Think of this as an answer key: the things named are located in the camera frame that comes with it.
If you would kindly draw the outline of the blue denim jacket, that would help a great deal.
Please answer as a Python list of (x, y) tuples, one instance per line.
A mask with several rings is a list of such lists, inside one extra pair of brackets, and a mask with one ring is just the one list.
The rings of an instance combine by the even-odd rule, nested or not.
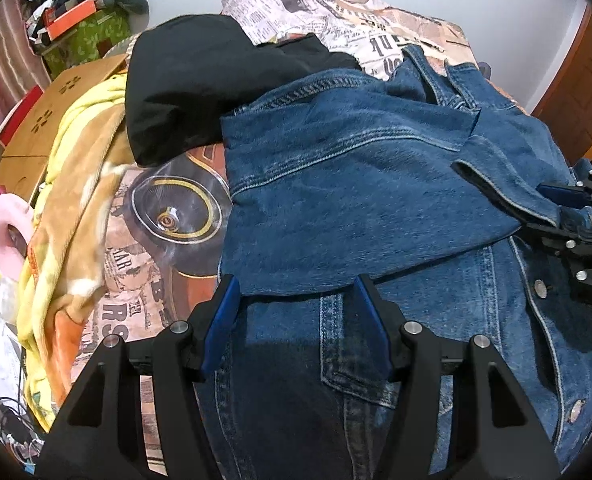
[(352, 283), (436, 335), (484, 335), (511, 367), (562, 466), (592, 436), (592, 307), (526, 223), (592, 242), (592, 208), (548, 128), (471, 64), (417, 47), (389, 80), (328, 70), (224, 116), (233, 208), (220, 270), (242, 312), (197, 390), (227, 479), (367, 479), (398, 386), (370, 349)]

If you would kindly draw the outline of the brown wooden door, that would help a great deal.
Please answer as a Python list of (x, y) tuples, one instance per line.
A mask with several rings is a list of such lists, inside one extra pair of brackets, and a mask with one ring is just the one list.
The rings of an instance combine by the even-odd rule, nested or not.
[(576, 37), (552, 84), (532, 114), (544, 122), (566, 160), (592, 161), (592, 9), (587, 8)]

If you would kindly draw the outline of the newspaper print bed quilt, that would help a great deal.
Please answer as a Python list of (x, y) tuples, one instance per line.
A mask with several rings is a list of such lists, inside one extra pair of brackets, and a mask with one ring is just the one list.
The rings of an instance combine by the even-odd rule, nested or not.
[[(416, 74), (407, 47), (423, 50), (437, 73), (471, 63), (462, 29), (381, 0), (223, 0), (253, 44), (313, 34), (357, 70), (388, 79)], [(487, 336), (512, 370), (532, 359), (526, 299), (506, 240), (450, 252), (409, 268), (411, 236), (446, 246), (480, 235), (496, 211), (452, 168), (439, 148), (395, 143), (395, 154), (366, 146), (272, 184), (269, 195), (297, 221), (294, 238), (272, 226), (240, 229), (231, 192), (228, 138), (191, 148), (156, 167), (129, 169), (114, 196), (106, 234), (110, 292), (101, 311), (110, 330), (143, 336), (133, 315), (181, 318), (216, 287), (224, 256), (240, 252), (244, 285), (266, 278), (253, 254), (294, 263), (295, 283), (317, 275), (374, 273), (392, 256), (378, 290), (435, 334)], [(392, 422), (399, 388), (376, 368), (349, 288), (298, 297), (247, 297), (222, 362), (197, 389), (216, 460), (227, 479), (367, 479)]]

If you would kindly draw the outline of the bamboo lap desk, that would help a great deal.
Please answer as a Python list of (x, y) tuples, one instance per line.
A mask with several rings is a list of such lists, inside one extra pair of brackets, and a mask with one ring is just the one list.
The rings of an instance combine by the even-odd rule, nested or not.
[(64, 70), (20, 123), (0, 161), (0, 186), (31, 203), (44, 179), (58, 125), (69, 107), (126, 64), (124, 54)]

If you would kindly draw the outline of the yellow duck plush blanket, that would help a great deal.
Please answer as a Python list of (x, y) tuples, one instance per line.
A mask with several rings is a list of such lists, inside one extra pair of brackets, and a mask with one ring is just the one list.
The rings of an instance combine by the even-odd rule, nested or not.
[(110, 205), (133, 162), (126, 87), (126, 74), (118, 73), (66, 110), (32, 215), (15, 325), (26, 351), (24, 399), (43, 430), (72, 388), (84, 326), (105, 292)]

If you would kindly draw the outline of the red box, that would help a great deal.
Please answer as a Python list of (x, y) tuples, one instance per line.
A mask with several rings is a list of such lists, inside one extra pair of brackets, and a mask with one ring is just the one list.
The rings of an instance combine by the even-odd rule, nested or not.
[(20, 101), (8, 112), (0, 123), (0, 148), (4, 150), (13, 139), (14, 134), (25, 117), (41, 98), (43, 90), (40, 86), (34, 86)]

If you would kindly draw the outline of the black folded garment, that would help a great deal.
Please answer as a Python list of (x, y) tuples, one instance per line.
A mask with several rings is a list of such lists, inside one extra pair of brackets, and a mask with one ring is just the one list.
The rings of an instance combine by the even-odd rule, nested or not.
[(174, 18), (142, 32), (132, 49), (125, 108), (133, 158), (156, 167), (217, 144), (221, 117), (284, 84), (358, 66), (313, 34), (256, 46), (230, 16)]

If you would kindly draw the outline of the green storage box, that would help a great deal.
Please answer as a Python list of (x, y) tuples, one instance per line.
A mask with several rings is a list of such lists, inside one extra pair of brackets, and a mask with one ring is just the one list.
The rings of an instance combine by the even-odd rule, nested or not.
[(56, 38), (41, 57), (51, 80), (69, 68), (99, 60), (131, 36), (128, 14), (121, 8), (98, 10)]

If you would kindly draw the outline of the orange shoe box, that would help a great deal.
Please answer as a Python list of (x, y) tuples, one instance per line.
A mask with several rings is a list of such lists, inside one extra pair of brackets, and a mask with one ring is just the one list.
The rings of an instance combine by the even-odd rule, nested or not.
[(51, 40), (62, 36), (69, 29), (76, 26), (92, 14), (95, 14), (96, 6), (94, 0), (83, 0), (82, 3), (73, 6), (58, 18), (46, 18), (46, 32)]

